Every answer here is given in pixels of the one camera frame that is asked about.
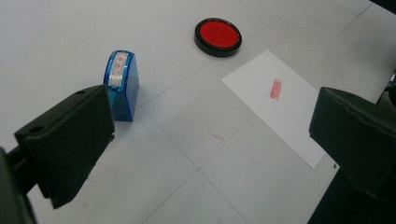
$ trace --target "white tiled floor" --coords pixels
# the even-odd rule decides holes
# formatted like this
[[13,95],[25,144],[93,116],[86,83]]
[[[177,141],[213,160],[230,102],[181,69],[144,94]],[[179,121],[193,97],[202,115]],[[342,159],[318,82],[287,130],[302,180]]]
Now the white tiled floor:
[[[269,49],[317,90],[374,102],[396,68],[396,15],[368,0],[34,2],[0,4],[3,147],[24,123],[100,83],[114,49],[136,54],[141,84],[134,123],[116,123],[73,202],[52,210],[38,188],[29,193],[41,224],[306,223],[333,160],[311,169],[221,79]],[[194,26],[208,17],[240,29],[237,55],[217,59],[194,45]]]

